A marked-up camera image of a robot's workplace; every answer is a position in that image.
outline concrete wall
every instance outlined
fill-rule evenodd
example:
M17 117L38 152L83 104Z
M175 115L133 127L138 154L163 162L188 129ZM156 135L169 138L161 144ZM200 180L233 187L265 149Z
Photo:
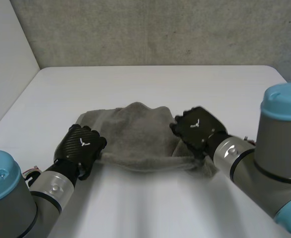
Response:
M0 0L0 120L38 71L9 0Z
M291 80L291 0L11 0L41 68L262 64Z

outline white table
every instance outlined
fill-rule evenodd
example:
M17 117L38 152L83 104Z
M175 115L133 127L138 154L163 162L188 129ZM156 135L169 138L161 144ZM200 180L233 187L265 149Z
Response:
M255 139L267 66L53 67L41 70L0 122L0 149L24 171L46 169L77 117L140 101L173 115L202 105L229 133ZM50 238L291 237L222 174L138 174L96 165L79 181Z

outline robotic hand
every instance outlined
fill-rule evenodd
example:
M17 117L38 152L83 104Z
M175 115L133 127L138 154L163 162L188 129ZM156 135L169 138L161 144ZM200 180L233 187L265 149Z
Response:
M175 121L172 132L201 163L209 155L221 172L291 233L291 84L266 91L256 145L229 135L201 107Z
M37 172L29 190L18 164L0 151L0 238L47 237L77 179L89 177L106 144L106 139L88 126L71 126L55 151L54 164L39 176Z

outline logo on hand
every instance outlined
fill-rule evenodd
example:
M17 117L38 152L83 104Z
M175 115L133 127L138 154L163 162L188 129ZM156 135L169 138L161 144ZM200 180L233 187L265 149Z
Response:
M190 127L199 127L200 126L200 119L197 119L197 123L194 125L190 125Z
M81 146L90 145L90 143L83 142L81 138L79 140L80 140Z

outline gray wall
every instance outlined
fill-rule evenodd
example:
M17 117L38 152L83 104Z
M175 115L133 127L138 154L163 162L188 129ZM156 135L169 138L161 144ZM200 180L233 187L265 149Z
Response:
M11 0L41 68L270 65L291 80L291 0Z

